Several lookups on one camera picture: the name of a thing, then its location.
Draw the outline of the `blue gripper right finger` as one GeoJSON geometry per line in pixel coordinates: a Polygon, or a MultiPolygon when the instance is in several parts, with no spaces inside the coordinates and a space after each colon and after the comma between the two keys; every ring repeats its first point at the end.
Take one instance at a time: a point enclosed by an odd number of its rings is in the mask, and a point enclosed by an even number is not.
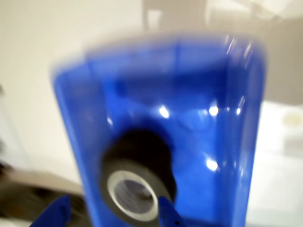
{"type": "Polygon", "coordinates": [[[182,217],[164,196],[158,198],[159,224],[161,227],[185,227],[182,217]]]}

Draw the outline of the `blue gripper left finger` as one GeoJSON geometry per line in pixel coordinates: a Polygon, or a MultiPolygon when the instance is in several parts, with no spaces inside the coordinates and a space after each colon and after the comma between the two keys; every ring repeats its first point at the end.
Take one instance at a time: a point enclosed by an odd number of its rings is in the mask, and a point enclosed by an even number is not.
{"type": "Polygon", "coordinates": [[[70,196],[63,195],[48,205],[30,227],[65,227],[70,220],[70,196]]]}

